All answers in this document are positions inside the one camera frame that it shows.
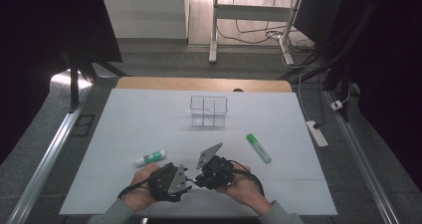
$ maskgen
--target glue stick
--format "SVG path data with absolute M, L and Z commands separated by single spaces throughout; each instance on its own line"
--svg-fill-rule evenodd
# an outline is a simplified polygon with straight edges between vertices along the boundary
M 149 155 L 138 158 L 135 163 L 137 166 L 143 166 L 150 162 L 159 161 L 165 158 L 165 150 L 153 152 Z

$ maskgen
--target dark curtain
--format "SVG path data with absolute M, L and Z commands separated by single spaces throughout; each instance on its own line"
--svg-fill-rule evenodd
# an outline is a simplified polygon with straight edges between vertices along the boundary
M 0 0 L 1 160 L 68 69 L 61 53 L 121 62 L 104 0 Z
M 382 0 L 351 52 L 359 108 L 420 190 L 421 9 L 421 0 Z

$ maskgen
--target white tabletop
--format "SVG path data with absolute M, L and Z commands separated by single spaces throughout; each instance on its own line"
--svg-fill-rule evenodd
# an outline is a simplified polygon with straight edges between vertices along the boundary
M 192 96 L 227 97 L 224 127 L 192 126 Z M 253 133 L 272 157 L 266 164 L 246 139 Z M 248 164 L 266 197 L 288 212 L 335 215 L 325 178 L 296 94 L 112 90 L 60 214 L 100 214 L 131 182 L 140 156 L 165 149 L 167 158 L 195 177 L 200 151 L 223 142 L 218 155 Z M 146 217 L 255 216 L 230 197 L 194 186 L 178 203 L 158 202 Z

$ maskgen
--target green glue stick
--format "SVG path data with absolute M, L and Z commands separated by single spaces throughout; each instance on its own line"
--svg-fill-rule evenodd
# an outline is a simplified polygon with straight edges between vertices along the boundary
M 246 139 L 248 139 L 248 141 L 255 148 L 258 154 L 260 154 L 261 158 L 265 161 L 265 163 L 271 162 L 271 156 L 264 150 L 264 148 L 257 141 L 253 134 L 249 133 L 248 135 L 246 135 Z
M 146 165 L 150 162 L 159 161 L 165 158 L 165 150 L 156 151 L 149 155 L 138 158 L 135 163 L 138 167 Z

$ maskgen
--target metal stand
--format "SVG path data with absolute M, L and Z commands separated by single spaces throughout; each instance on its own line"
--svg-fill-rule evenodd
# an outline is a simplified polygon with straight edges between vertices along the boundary
M 93 83 L 98 77 L 92 61 L 109 70 L 118 77 L 129 77 L 128 74 L 117 69 L 110 63 L 104 62 L 91 53 L 76 51 L 73 53 L 62 52 L 61 55 L 66 64 L 68 64 L 68 67 L 71 68 L 71 107 L 69 113 L 73 113 L 79 105 L 78 71 L 80 71 L 84 79 L 90 83 Z
M 283 56 L 285 58 L 287 66 L 292 66 L 294 64 L 294 61 L 292 59 L 292 55 L 290 53 L 290 49 L 287 43 L 288 43 L 289 34 L 292 29 L 293 22 L 295 21 L 296 13 L 298 12 L 298 7 L 299 7 L 300 2 L 301 0 L 296 0 L 294 2 L 288 22 L 286 24 L 285 32 L 283 33 L 283 36 L 279 38 L 279 44 L 280 44 L 280 47 L 282 48 Z
M 236 19 L 250 21 L 275 21 L 286 22 L 286 29 L 279 39 L 279 44 L 283 50 L 285 60 L 288 65 L 293 65 L 292 55 L 287 46 L 289 33 L 291 31 L 293 21 L 295 20 L 301 0 L 296 0 L 292 8 L 281 7 L 262 7 L 262 6 L 245 6 L 245 5 L 227 5 L 218 4 L 218 0 L 213 0 L 213 18 L 212 31 L 210 41 L 209 63 L 217 62 L 217 20 L 218 19 Z

